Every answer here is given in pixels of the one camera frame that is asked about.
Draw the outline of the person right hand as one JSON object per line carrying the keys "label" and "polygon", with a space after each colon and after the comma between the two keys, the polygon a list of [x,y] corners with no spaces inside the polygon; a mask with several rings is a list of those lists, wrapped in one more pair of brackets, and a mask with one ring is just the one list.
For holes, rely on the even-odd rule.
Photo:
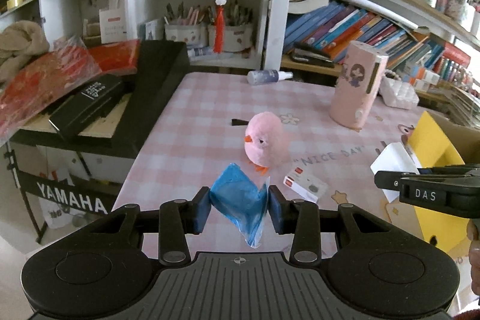
{"label": "person right hand", "polygon": [[475,295],[480,295],[480,242],[479,230],[473,220],[467,226],[467,237],[470,240],[469,263],[471,266],[471,288]]}

